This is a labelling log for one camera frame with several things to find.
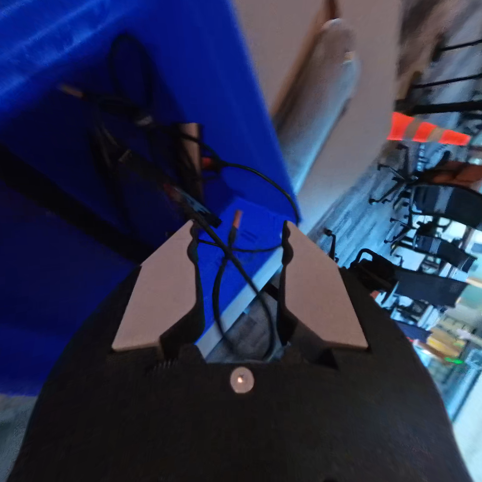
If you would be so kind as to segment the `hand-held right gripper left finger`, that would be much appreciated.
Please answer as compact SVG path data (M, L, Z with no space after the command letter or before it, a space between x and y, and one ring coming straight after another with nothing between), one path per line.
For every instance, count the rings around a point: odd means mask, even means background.
M178 354L205 329L198 237L189 220L141 264L112 342L115 352L160 348Z

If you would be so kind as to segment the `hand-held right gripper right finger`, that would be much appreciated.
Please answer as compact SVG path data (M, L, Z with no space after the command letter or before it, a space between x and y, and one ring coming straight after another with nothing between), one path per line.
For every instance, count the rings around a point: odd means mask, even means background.
M301 350L366 350L368 342L336 262L291 221L282 229L277 332Z

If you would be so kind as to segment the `grey usb hub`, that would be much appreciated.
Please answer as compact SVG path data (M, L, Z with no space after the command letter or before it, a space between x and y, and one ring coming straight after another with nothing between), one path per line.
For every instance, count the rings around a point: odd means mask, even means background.
M199 202L204 201L202 182L202 154L197 140L202 140L202 127L198 123L179 123L178 176L183 189Z

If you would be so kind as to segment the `blue bin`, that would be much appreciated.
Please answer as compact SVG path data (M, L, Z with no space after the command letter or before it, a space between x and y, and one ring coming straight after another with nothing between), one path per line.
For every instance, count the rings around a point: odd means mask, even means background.
M299 221L229 1L1 1L1 394L36 396L74 333L189 219L117 159L178 176L179 123L198 123L206 320L232 253L257 289Z

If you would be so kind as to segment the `black office chair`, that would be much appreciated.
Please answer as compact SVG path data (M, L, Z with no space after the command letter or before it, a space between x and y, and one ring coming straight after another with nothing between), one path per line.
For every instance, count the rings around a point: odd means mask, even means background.
M401 247L468 273L477 258L463 250L460 242L442 238L438 229L436 221L423 222L418 227L404 224L400 233L391 240L385 240L385 243L390 245L391 255Z
M453 308L468 284L461 280L409 270L362 249L351 263L352 272L369 292L384 293L382 304L394 296Z
M481 231L481 166L461 161L440 162L437 166L407 174L390 168L395 185L369 204L390 202L390 195L398 193L391 202L404 199L408 208L405 216L413 225L417 215L445 218Z

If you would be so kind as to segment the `orange striped barrier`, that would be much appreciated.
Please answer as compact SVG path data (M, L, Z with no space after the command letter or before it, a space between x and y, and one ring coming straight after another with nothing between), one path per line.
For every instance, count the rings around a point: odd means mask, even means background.
M439 143L442 145L465 147L472 136L393 112L387 141L412 141L419 143Z

